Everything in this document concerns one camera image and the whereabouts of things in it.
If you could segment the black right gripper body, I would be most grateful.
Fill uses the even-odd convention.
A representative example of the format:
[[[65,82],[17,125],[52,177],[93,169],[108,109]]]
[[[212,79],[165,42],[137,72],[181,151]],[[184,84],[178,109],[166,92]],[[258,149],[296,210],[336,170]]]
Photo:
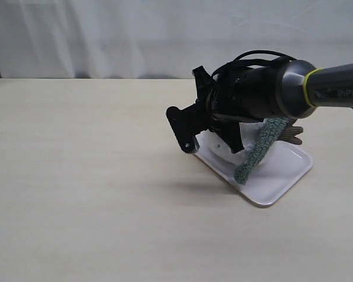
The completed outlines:
[[[209,123],[255,123],[264,119],[284,118],[278,96],[284,65],[260,68],[225,67],[209,74],[212,93],[205,111]]]

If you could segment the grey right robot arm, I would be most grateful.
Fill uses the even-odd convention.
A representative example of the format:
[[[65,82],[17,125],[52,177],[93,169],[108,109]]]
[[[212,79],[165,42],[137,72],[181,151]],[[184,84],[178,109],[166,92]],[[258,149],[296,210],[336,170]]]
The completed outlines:
[[[232,153],[244,149],[241,123],[303,119],[318,107],[353,108],[353,63],[318,69],[286,56],[231,61],[214,73],[193,70],[197,98],[184,109],[170,106],[166,117],[185,153],[199,150],[197,136],[216,133]]]

